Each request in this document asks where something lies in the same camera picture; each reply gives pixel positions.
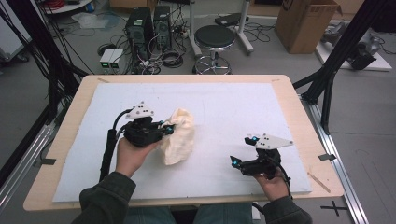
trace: person's left hand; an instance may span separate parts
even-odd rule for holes
[[[126,138],[121,138],[117,147],[116,172],[132,177],[134,172],[142,166],[146,156],[159,142],[146,147],[135,147]]]

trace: crumpled cloth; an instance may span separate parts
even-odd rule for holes
[[[85,12],[73,15],[72,19],[79,23],[81,29],[105,28],[108,23],[108,20],[98,19],[96,15]]]
[[[163,125],[173,125],[174,133],[166,135],[160,144],[163,163],[172,165],[186,160],[194,145],[194,117],[185,109],[178,108]]]

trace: beige cloth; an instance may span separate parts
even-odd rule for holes
[[[175,124],[174,133],[166,135],[160,144],[163,163],[172,165],[186,160],[194,145],[194,117],[187,110],[178,108],[163,125]]]

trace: black tape mark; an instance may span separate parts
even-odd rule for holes
[[[321,209],[334,209],[335,214],[339,217],[340,214],[338,213],[338,210],[348,210],[347,207],[337,207],[335,206],[335,202],[332,201],[332,206],[321,206]]]
[[[55,164],[56,160],[55,159],[43,159],[41,161],[42,165],[53,165]]]
[[[331,154],[331,155],[329,155],[329,154],[323,154],[323,155],[318,156],[318,157],[319,157],[319,159],[320,159],[321,161],[326,161],[326,160],[332,161],[332,160],[337,159],[333,154]]]

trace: cardboard box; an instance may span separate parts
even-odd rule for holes
[[[333,0],[283,0],[276,34],[289,53],[313,53],[337,8]]]
[[[110,0],[110,6],[115,8],[149,7],[152,12],[157,6],[157,0]]]

